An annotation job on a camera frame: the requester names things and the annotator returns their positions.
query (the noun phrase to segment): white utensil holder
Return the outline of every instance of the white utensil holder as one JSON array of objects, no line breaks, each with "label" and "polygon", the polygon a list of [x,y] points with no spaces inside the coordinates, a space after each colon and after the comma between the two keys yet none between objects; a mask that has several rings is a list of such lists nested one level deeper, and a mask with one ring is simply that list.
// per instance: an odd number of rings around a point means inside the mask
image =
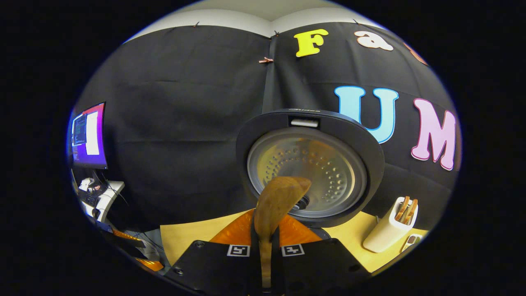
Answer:
[{"label": "white utensil holder", "polygon": [[409,225],[405,225],[395,220],[395,216],[401,206],[400,204],[404,201],[404,199],[405,197],[399,197],[396,199],[395,203],[391,207],[391,210],[385,214],[385,216],[363,241],[364,248],[375,253],[383,252],[413,228],[414,222],[417,220],[418,205],[414,210],[414,214]]}]

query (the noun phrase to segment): black fabric backdrop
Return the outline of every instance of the black fabric backdrop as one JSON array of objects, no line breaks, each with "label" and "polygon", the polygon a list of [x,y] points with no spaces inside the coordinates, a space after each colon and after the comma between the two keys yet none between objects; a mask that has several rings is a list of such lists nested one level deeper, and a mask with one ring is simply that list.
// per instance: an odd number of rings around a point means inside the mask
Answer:
[{"label": "black fabric backdrop", "polygon": [[[297,58],[297,33],[329,32],[315,55]],[[393,51],[366,48],[355,31],[376,33]],[[263,57],[275,60],[260,64]],[[252,208],[235,163],[235,140],[250,118],[279,108],[338,112],[338,86],[365,89],[361,121],[380,123],[376,87],[399,93],[396,125],[381,146],[386,170],[364,212],[382,217],[392,200],[419,200],[414,227],[431,229],[446,206],[458,174],[461,143],[458,116],[433,71],[414,58],[391,32],[352,23],[302,26],[265,37],[219,26],[164,29],[119,47],[98,69],[75,112],[106,101],[104,133],[109,179],[126,183],[129,198],[153,224],[212,219]],[[424,98],[442,122],[457,119],[455,167],[410,155],[419,135],[414,98]]]}]

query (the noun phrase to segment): light blue letter u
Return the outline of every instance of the light blue letter u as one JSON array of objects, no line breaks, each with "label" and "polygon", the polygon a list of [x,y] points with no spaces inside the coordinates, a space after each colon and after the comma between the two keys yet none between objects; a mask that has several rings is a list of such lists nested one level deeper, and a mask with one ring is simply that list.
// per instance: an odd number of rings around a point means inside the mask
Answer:
[{"label": "light blue letter u", "polygon": [[[358,86],[340,86],[334,89],[334,93],[340,98],[340,113],[361,124],[360,99],[365,95],[365,90]],[[382,144],[387,142],[395,131],[394,105],[398,93],[388,88],[375,88],[372,93],[380,99],[380,125],[376,129],[366,129]]]}]

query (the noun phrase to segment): white desk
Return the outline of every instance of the white desk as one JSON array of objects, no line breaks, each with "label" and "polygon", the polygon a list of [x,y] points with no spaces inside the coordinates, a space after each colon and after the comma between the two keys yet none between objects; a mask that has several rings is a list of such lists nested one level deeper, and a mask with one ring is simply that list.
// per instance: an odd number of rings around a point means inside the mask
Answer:
[{"label": "white desk", "polygon": [[[104,193],[100,195],[100,200],[96,205],[97,209],[100,211],[97,221],[103,223],[108,223],[108,221],[106,220],[106,216],[108,215],[109,207],[113,204],[121,190],[124,188],[124,182],[121,181],[108,181],[108,184],[108,189],[106,189],[106,191],[104,191]],[[86,215],[93,217],[93,207],[83,201],[81,202],[83,207],[85,208]]]}]

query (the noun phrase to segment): yellow table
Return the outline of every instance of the yellow table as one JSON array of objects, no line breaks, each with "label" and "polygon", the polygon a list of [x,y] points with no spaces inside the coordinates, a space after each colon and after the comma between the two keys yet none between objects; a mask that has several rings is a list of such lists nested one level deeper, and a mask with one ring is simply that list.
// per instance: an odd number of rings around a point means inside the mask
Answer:
[{"label": "yellow table", "polygon": [[[230,222],[245,212],[199,222],[161,225],[161,239],[163,240],[163,247],[170,265],[173,265],[181,257],[194,240],[209,241]],[[323,229],[329,233],[331,238],[340,240],[347,250],[371,273],[398,256],[411,234],[416,233],[425,236],[428,233],[427,230],[413,228],[387,250],[381,253],[374,253],[365,249],[362,246],[362,242],[375,225],[375,216],[359,212],[342,225]]]}]

